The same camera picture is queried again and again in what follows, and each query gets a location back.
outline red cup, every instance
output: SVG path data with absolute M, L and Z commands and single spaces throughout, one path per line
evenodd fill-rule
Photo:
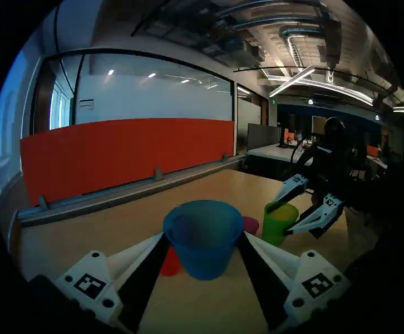
M 256 219 L 252 217 L 242 217 L 244 218 L 244 231 L 255 235 L 259 228 L 259 223 Z
M 174 248 L 170 246 L 170 248 L 168 248 L 168 252 L 166 253 L 164 264 L 162 265 L 160 273 L 164 276 L 174 276 L 179 272 L 179 269 L 179 258 Z

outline pink cup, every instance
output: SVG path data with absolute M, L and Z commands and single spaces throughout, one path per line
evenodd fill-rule
M 259 228 L 258 221 L 252 217 L 242 217 L 242 218 L 244 218 L 244 231 L 252 235 L 255 235 Z

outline blue wall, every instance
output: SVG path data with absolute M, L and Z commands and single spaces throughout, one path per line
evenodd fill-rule
M 298 106 L 298 105 L 286 105 L 278 104 L 278 114 L 289 114 L 289 115 L 310 115 L 310 116 L 320 116 L 320 117 L 336 117 L 344 122 L 345 125 L 352 125 L 358 128 L 363 128 L 366 131 L 380 132 L 381 125 L 375 122 L 369 121 L 362 117 L 347 114 L 345 112 L 340 112 L 331 109 L 310 107 L 310 106 Z

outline wooden table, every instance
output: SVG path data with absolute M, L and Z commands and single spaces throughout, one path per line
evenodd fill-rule
M 162 230 L 162 222 L 177 205 L 215 199 L 236 207 L 262 224 L 264 206 L 281 188 L 276 180 L 222 170 L 185 185 L 118 207 L 22 230 L 21 265 L 27 279 L 44 274 L 55 279 L 89 251 L 107 256 L 120 252 Z M 311 205 L 303 194 L 291 201 L 300 212 Z M 309 233 L 292 235 L 283 249 L 300 255 L 317 250 L 344 268 L 351 261 L 344 214 L 316 240 Z M 159 276 L 140 323 L 139 333 L 266 333 L 267 323 L 239 252 L 228 269 L 212 281 L 197 281 L 184 271 Z

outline green cup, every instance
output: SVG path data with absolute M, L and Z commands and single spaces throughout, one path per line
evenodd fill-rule
M 264 225 L 262 240 L 280 246 L 284 240 L 284 231 L 298 219 L 298 209 L 293 205 L 281 202 L 271 202 L 264 208 Z

